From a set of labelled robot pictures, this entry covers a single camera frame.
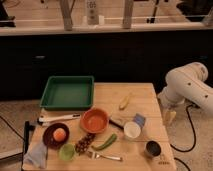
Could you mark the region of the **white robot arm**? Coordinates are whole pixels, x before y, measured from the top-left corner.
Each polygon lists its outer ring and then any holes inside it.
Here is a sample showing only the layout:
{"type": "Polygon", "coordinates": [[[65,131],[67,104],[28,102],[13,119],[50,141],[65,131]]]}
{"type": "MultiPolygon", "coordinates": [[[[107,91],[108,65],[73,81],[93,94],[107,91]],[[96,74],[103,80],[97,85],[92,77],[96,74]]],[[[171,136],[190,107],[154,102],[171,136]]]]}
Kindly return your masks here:
{"type": "Polygon", "coordinates": [[[207,78],[208,69],[200,62],[174,68],[166,74],[166,86],[157,95],[165,125],[171,124],[176,116],[174,108],[185,100],[213,115],[213,88],[205,84],[207,78]]]}

